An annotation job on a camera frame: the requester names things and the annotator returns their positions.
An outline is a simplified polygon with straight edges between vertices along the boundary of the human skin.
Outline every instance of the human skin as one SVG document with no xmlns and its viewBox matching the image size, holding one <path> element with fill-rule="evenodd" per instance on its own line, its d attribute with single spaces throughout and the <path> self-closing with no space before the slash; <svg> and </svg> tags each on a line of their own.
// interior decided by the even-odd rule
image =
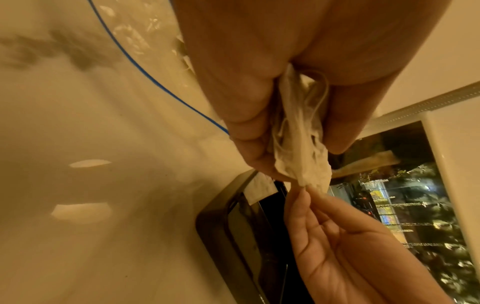
<svg viewBox="0 0 480 304">
<path fill-rule="evenodd" d="M 279 180 L 268 153 L 274 80 L 288 63 L 331 85 L 323 142 L 356 139 L 449 0 L 174 0 L 198 82 L 251 167 Z"/>
<path fill-rule="evenodd" d="M 452 303 L 385 226 L 342 200 L 293 186 L 284 220 L 315 303 Z"/>
</svg>

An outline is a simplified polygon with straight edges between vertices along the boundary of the blue cable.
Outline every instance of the blue cable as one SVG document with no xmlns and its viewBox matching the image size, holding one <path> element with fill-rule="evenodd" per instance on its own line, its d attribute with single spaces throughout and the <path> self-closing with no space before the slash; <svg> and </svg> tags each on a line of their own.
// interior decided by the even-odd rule
<svg viewBox="0 0 480 304">
<path fill-rule="evenodd" d="M 110 38 L 113 40 L 113 42 L 115 42 L 116 46 L 121 50 L 121 52 L 128 58 L 128 60 L 130 60 L 130 62 L 138 69 L 140 70 L 140 72 L 142 74 L 144 74 L 148 79 L 150 79 L 151 82 L 153 82 L 157 87 L 161 88 L 162 90 L 164 90 L 165 92 L 167 92 L 167 94 L 169 94 L 170 96 L 172 96 L 173 98 L 177 99 L 178 101 L 180 101 L 181 103 L 183 103 L 185 106 L 189 107 L 191 110 L 195 111 L 197 114 L 199 114 L 200 116 L 202 116 L 203 118 L 207 119 L 208 121 L 210 121 L 211 123 L 213 123 L 216 127 L 218 127 L 220 130 L 224 131 L 225 133 L 227 133 L 227 135 L 229 134 L 229 131 L 224 128 L 223 126 L 221 126 L 218 122 L 216 122 L 215 120 L 213 120 L 212 118 L 208 117 L 207 115 L 205 115 L 204 113 L 200 112 L 199 110 L 195 109 L 194 107 L 192 107 L 191 105 L 189 105 L 188 103 L 186 103 L 185 101 L 183 101 L 182 99 L 180 99 L 177 95 L 175 95 L 174 93 L 170 92 L 166 87 L 164 87 L 161 83 L 159 83 L 157 80 L 155 80 L 155 78 L 153 78 L 149 73 L 147 73 L 147 71 L 145 71 L 136 61 L 135 59 L 133 59 L 128 53 L 127 51 L 122 47 L 122 45 L 120 44 L 120 42 L 115 38 L 115 36 L 112 34 L 112 32 L 110 32 L 109 28 L 107 27 L 107 25 L 105 24 L 105 21 L 102 19 L 102 17 L 100 16 L 100 13 L 97 11 L 97 8 L 95 7 L 94 3 L 93 3 L 93 0 L 88 0 L 88 3 L 90 3 L 90 6 L 91 8 L 93 9 L 93 11 L 95 12 L 95 15 L 96 17 L 98 18 L 98 20 L 100 21 L 101 25 L 103 26 L 103 28 L 105 29 L 105 31 L 108 33 L 108 35 L 110 36 Z"/>
</svg>

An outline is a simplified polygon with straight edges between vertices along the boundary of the blue wire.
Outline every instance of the blue wire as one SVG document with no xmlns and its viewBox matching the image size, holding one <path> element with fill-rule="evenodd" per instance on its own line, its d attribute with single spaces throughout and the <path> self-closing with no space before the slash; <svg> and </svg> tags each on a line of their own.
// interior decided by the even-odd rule
<svg viewBox="0 0 480 304">
<path fill-rule="evenodd" d="M 157 87 L 161 88 L 162 90 L 164 90 L 165 92 L 167 92 L 167 94 L 169 94 L 170 96 L 172 96 L 173 98 L 177 99 L 178 101 L 180 101 L 181 103 L 183 103 L 184 105 L 186 105 L 187 107 L 189 107 L 191 110 L 195 111 L 197 114 L 201 115 L 203 118 L 207 119 L 208 121 L 210 121 L 211 123 L 213 123 L 215 126 L 217 126 L 220 130 L 224 131 L 225 133 L 229 133 L 229 131 L 224 128 L 223 126 L 221 126 L 218 122 L 216 122 L 215 120 L 213 120 L 212 118 L 208 117 L 207 115 L 205 115 L 204 113 L 200 112 L 199 110 L 195 109 L 194 107 L 192 107 L 191 105 L 189 105 L 188 103 L 186 103 L 185 101 L 183 101 L 182 99 L 180 99 L 177 95 L 175 95 L 174 93 L 170 92 L 166 87 L 164 87 L 161 83 L 159 83 L 157 80 L 155 80 L 155 78 L 153 78 L 149 73 L 147 73 L 147 71 L 145 71 L 136 61 L 135 59 L 133 59 L 128 53 L 127 51 L 122 47 L 122 45 L 120 44 L 120 42 L 115 38 L 115 36 L 112 34 L 112 32 L 110 32 L 109 28 L 107 27 L 107 25 L 105 24 L 105 21 L 101 18 L 99 12 L 97 11 L 97 8 L 95 7 L 94 3 L 92 0 L 88 0 L 88 3 L 90 3 L 90 6 L 91 8 L 93 9 L 93 11 L 95 12 L 95 15 L 96 17 L 98 18 L 98 20 L 100 21 L 101 25 L 103 26 L 103 28 L 105 29 L 105 31 L 108 33 L 108 35 L 110 36 L 110 38 L 113 40 L 113 42 L 115 42 L 116 46 L 121 50 L 121 52 L 128 58 L 128 60 L 130 60 L 130 62 L 137 68 L 140 70 L 140 72 L 142 74 L 144 74 L 148 79 L 150 79 L 151 82 L 153 82 Z"/>
</svg>

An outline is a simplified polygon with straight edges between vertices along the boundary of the blue cord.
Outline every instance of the blue cord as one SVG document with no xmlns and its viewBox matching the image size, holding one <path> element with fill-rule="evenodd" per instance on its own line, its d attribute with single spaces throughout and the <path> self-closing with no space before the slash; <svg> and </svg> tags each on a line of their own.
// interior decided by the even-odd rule
<svg viewBox="0 0 480 304">
<path fill-rule="evenodd" d="M 183 103 L 184 105 L 186 105 L 187 107 L 189 107 L 191 110 L 195 111 L 197 114 L 201 115 L 203 118 L 207 119 L 208 121 L 210 121 L 211 123 L 213 123 L 215 126 L 217 126 L 220 130 L 224 131 L 225 133 L 229 133 L 229 131 L 224 128 L 223 126 L 221 126 L 218 122 L 216 122 L 215 120 L 213 120 L 212 118 L 208 117 L 207 115 L 205 115 L 204 113 L 200 112 L 199 110 L 195 109 L 194 107 L 192 107 L 191 105 L 189 105 L 188 103 L 186 103 L 185 101 L 183 101 L 182 99 L 180 99 L 177 95 L 175 95 L 174 93 L 170 92 L 166 87 L 164 87 L 163 85 L 161 85 L 161 83 L 159 83 L 157 80 L 155 80 L 155 78 L 153 78 L 149 73 L 147 73 L 147 71 L 145 71 L 136 61 L 135 59 L 133 59 L 128 53 L 127 51 L 122 47 L 122 45 L 120 44 L 120 42 L 115 38 L 115 36 L 112 34 L 112 32 L 110 32 L 109 28 L 107 27 L 107 25 L 105 24 L 105 21 L 101 18 L 99 12 L 97 11 L 97 8 L 95 7 L 94 3 L 93 3 L 93 0 L 88 0 L 88 3 L 90 3 L 90 6 L 91 8 L 93 9 L 93 11 L 95 12 L 95 15 L 96 17 L 98 18 L 98 20 L 100 21 L 101 25 L 103 26 L 103 28 L 105 29 L 105 31 L 108 33 L 108 35 L 110 36 L 110 38 L 113 40 L 113 42 L 115 42 L 116 46 L 121 50 L 121 52 L 128 58 L 128 60 L 130 60 L 130 62 L 138 69 L 140 70 L 140 72 L 142 74 L 144 74 L 148 79 L 150 79 L 151 82 L 153 82 L 157 87 L 161 88 L 162 90 L 164 90 L 165 92 L 167 92 L 167 94 L 169 94 L 170 96 L 172 96 L 173 98 L 177 99 L 178 101 L 180 101 L 181 103 Z"/>
</svg>

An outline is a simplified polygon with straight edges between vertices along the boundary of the crumpled plastic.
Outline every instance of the crumpled plastic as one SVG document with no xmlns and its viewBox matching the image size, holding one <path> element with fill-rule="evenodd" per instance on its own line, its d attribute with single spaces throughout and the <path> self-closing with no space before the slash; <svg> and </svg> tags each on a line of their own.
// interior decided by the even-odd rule
<svg viewBox="0 0 480 304">
<path fill-rule="evenodd" d="M 299 186 L 311 185 L 326 193 L 332 169 L 322 143 L 329 93 L 323 79 L 306 85 L 294 67 L 287 66 L 277 83 L 281 102 L 271 121 L 271 143 L 279 173 L 296 179 Z"/>
</svg>

